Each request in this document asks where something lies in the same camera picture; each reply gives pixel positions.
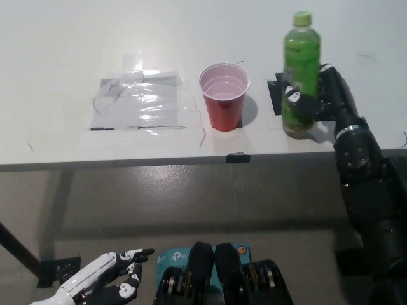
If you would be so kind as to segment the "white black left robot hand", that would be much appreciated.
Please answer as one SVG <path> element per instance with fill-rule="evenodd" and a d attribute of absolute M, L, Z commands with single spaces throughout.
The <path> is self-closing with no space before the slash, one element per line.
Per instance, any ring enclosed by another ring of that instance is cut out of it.
<path fill-rule="evenodd" d="M 57 290 L 57 304 L 128 304 L 136 299 L 142 263 L 152 248 L 104 253 L 72 275 Z"/>

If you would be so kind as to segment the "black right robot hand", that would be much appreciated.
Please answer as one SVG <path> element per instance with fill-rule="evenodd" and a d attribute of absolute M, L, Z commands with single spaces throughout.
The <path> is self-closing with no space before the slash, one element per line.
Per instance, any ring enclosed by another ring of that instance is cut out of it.
<path fill-rule="evenodd" d="M 331 64 L 320 66 L 315 97 L 303 93 L 287 80 L 282 81 L 282 96 L 289 109 L 302 118 L 326 116 L 333 119 L 336 138 L 352 130 L 368 129 L 366 120 L 357 112 L 349 86 Z"/>

